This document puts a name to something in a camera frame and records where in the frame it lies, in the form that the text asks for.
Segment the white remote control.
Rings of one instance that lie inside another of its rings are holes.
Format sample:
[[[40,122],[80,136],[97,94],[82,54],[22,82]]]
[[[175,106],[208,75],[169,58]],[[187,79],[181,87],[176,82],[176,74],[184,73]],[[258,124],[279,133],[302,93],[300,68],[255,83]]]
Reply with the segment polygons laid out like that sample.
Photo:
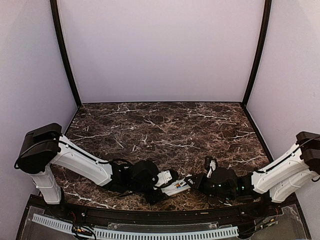
[[[162,188],[162,192],[165,193],[167,196],[171,197],[173,195],[179,194],[181,192],[187,191],[189,190],[191,187],[188,188],[176,188],[176,184],[180,181],[184,181],[184,180],[177,180],[175,182],[173,182],[171,185]]]

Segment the white battery cover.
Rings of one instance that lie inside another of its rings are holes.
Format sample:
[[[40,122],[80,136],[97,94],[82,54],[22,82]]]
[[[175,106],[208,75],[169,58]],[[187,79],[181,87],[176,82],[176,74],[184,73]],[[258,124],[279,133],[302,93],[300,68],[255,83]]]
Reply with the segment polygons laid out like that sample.
[[[177,184],[181,186],[180,188],[189,188],[190,187],[184,180],[179,181]]]

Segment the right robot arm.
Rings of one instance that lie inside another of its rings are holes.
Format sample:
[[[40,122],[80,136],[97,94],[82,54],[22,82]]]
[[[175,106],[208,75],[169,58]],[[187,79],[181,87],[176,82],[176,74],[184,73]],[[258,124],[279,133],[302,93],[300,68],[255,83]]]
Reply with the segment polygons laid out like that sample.
[[[296,142],[282,156],[261,169],[244,176],[237,176],[233,169],[218,165],[216,159],[205,158],[206,173],[186,177],[186,184],[193,190],[210,197],[251,203],[266,197],[255,205],[255,213],[266,217],[289,195],[309,181],[320,179],[320,136],[302,131]]]

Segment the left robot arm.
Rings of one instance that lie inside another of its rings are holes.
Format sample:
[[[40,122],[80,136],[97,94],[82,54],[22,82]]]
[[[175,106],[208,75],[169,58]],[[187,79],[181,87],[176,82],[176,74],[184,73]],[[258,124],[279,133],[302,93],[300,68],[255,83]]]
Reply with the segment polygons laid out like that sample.
[[[121,158],[102,160],[76,146],[61,130],[59,124],[51,123],[28,132],[14,164],[15,169],[31,176],[58,217],[67,218],[71,208],[62,200],[51,165],[69,169],[111,192],[141,193],[151,203],[162,199],[162,189],[173,179],[169,170],[159,171],[149,160],[135,164]]]

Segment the black front rail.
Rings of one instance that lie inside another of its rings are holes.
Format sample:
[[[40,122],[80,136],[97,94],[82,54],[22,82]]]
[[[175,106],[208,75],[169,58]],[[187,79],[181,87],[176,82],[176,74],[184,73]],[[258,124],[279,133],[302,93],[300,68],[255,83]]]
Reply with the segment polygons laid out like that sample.
[[[236,206],[227,206],[217,209],[202,209],[188,211],[134,211],[117,210],[90,207],[73,203],[59,205],[47,205],[43,198],[31,194],[27,206],[34,206],[43,209],[46,213],[49,208],[52,213],[62,219],[73,219],[80,224],[106,226],[109,223],[121,224],[198,224],[217,222],[223,224],[251,224],[254,219],[261,219],[282,214],[282,207],[293,204],[297,201],[294,194],[291,194],[285,202],[274,206],[263,206],[261,201]]]

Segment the right black frame post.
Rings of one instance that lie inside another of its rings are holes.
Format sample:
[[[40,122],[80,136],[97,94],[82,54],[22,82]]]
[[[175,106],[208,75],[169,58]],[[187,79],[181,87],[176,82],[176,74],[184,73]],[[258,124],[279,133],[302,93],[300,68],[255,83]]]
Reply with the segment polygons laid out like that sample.
[[[265,45],[265,40],[267,36],[267,31],[268,31],[268,25],[269,25],[269,20],[270,20],[270,14],[271,14],[271,7],[272,7],[272,0],[265,0],[264,1],[264,8],[263,8],[263,14],[262,14],[262,21],[261,21],[261,27],[259,31],[259,37],[258,37],[258,42],[256,46],[256,51],[252,63],[252,68],[250,71],[248,83],[245,89],[244,97],[242,99],[241,105],[244,109],[247,108],[255,80],[258,74],[258,69],[260,66],[262,54],[263,54],[263,49]]]

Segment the black frame post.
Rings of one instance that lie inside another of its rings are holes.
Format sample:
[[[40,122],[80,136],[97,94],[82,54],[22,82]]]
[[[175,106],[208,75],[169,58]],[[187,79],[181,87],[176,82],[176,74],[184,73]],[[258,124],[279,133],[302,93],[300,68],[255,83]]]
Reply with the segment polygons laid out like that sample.
[[[269,25],[269,20],[270,20],[270,14],[271,14],[271,7],[272,7],[272,0],[265,0],[264,1],[264,8],[263,8],[263,14],[262,14],[262,21],[261,21],[261,27],[259,31],[259,37],[258,37],[258,42],[256,46],[256,51],[252,63],[252,68],[250,71],[248,83],[245,89],[244,97],[242,99],[241,105],[244,109],[247,108],[255,80],[258,74],[258,69],[260,66],[262,54],[263,54],[263,49],[265,45],[265,40],[267,36],[267,31],[268,31],[268,25]]]
[[[71,89],[71,93],[72,93],[74,102],[75,102],[77,108],[80,108],[82,106],[82,101],[81,101],[80,94],[79,94],[77,86],[76,86],[76,81],[73,76],[71,64],[69,61],[69,56],[67,53],[62,24],[61,24],[61,20],[60,20],[58,1],[57,0],[50,0],[49,2],[50,2],[50,9],[51,9],[51,15],[52,15],[52,20],[53,20],[55,35],[56,35],[56,39],[57,39],[64,71],[65,71],[65,74],[66,74],[66,77],[68,80],[69,87]]]

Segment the left black frame post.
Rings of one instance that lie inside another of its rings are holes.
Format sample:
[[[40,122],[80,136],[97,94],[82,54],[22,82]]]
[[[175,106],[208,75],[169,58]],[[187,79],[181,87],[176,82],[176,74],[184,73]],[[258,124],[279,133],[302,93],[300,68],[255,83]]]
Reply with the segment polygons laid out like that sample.
[[[61,24],[61,20],[60,20],[58,1],[57,0],[50,0],[49,2],[50,2],[50,9],[51,9],[51,15],[52,15],[52,20],[53,20],[55,35],[56,35],[56,39],[57,39],[64,71],[65,71],[65,74],[66,74],[66,77],[68,80],[69,87],[71,89],[71,93],[72,93],[74,102],[75,102],[77,108],[80,108],[82,106],[82,101],[81,101],[80,94],[79,94],[77,86],[76,86],[76,81],[73,76],[71,64],[69,61],[69,56],[67,53],[62,24]]]

